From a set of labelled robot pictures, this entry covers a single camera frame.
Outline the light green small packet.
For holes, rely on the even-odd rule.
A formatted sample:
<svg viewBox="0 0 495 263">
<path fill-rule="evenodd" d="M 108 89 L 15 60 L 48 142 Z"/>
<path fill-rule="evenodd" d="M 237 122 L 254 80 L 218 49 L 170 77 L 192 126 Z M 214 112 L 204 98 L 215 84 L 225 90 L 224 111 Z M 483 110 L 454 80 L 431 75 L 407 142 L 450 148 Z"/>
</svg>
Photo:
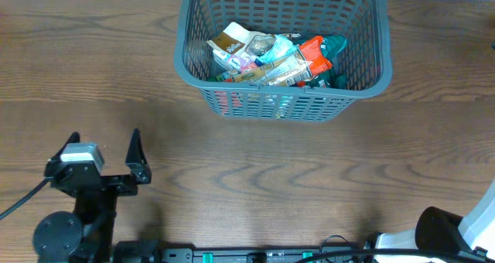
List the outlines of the light green small packet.
<svg viewBox="0 0 495 263">
<path fill-rule="evenodd" d="M 270 50 L 259 56 L 255 63 L 265 65 L 281 59 L 297 50 L 297 46 L 287 37 L 282 35 L 275 36 L 275 42 Z"/>
</svg>

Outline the beige paper pouch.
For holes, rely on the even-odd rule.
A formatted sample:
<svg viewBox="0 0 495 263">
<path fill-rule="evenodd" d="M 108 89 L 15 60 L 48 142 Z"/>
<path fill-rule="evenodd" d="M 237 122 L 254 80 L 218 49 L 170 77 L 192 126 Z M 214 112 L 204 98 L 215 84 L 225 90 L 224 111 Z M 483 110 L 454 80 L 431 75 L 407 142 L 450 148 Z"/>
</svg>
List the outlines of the beige paper pouch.
<svg viewBox="0 0 495 263">
<path fill-rule="evenodd" d="M 275 42 L 276 35 L 285 36 L 291 41 L 293 36 L 299 36 L 299 34 L 293 33 L 267 34 L 258 31 L 250 31 L 236 22 L 232 22 L 219 35 L 208 40 L 207 44 L 215 50 L 223 50 L 229 54 L 249 56 L 257 59 L 271 49 Z"/>
</svg>

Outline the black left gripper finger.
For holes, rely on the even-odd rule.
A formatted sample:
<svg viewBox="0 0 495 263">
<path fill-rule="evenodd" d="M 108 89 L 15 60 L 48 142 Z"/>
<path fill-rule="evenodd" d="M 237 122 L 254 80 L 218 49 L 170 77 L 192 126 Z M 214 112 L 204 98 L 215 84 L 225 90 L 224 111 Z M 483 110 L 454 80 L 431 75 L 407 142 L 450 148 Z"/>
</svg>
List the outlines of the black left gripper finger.
<svg viewBox="0 0 495 263">
<path fill-rule="evenodd" d="M 63 147 L 52 157 L 53 161 L 60 161 L 61 158 L 60 156 L 62 155 L 64 149 L 72 143 L 79 143 L 80 142 L 80 134 L 75 131 L 73 132 L 70 137 L 67 139 L 67 141 L 64 143 Z"/>
<path fill-rule="evenodd" d="M 132 174 L 149 174 L 149 164 L 142 148 L 141 134 L 137 128 L 132 132 L 125 164 Z"/>
</svg>

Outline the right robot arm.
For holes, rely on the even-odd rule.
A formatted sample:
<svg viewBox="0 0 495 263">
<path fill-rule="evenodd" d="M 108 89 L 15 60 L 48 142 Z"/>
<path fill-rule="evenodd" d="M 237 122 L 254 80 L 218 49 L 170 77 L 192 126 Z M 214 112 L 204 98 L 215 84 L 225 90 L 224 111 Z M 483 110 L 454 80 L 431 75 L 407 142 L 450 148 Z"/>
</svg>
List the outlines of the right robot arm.
<svg viewBox="0 0 495 263">
<path fill-rule="evenodd" d="M 428 207 L 416 227 L 378 234 L 368 240 L 365 247 L 434 251 L 493 262 L 494 185 L 490 185 L 479 203 L 464 217 L 438 207 Z"/>
</svg>

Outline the orange biscuit pack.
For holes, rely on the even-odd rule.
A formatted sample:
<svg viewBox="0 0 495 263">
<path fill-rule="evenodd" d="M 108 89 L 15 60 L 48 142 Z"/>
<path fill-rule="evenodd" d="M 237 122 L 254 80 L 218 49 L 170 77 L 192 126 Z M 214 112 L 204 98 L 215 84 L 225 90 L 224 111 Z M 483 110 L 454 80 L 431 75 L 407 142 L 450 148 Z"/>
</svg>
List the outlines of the orange biscuit pack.
<svg viewBox="0 0 495 263">
<path fill-rule="evenodd" d="M 224 82 L 245 83 L 262 86 L 290 87 L 310 82 L 314 77 L 332 68 L 323 51 L 323 36 L 314 36 L 297 46 L 290 54 L 244 73 L 227 77 Z"/>
</svg>

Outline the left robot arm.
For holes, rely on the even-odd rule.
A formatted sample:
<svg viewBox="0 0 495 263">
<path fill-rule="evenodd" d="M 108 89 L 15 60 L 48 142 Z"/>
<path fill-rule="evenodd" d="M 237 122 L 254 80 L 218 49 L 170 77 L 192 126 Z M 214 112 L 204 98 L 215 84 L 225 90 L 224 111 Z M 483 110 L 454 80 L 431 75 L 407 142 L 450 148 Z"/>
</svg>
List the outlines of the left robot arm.
<svg viewBox="0 0 495 263">
<path fill-rule="evenodd" d="M 32 245 L 40 262 L 159 262 L 157 241 L 112 243 L 118 198 L 135 196 L 152 181 L 140 131 L 132 132 L 124 175 L 102 175 L 104 157 L 98 144 L 83 143 L 74 132 L 46 164 L 52 188 L 75 199 L 71 212 L 57 211 L 36 227 Z"/>
</svg>

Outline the Kleenex tissue multipack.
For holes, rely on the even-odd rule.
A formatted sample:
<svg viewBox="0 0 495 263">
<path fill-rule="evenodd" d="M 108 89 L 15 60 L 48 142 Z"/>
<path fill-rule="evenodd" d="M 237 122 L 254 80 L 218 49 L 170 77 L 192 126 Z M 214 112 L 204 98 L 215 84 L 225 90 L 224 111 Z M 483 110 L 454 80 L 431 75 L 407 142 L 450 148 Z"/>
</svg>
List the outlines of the Kleenex tissue multipack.
<svg viewBox="0 0 495 263">
<path fill-rule="evenodd" d="M 258 67 L 249 56 L 229 54 L 223 50 L 213 50 L 213 59 L 225 70 L 236 70 L 238 73 L 248 72 Z"/>
</svg>

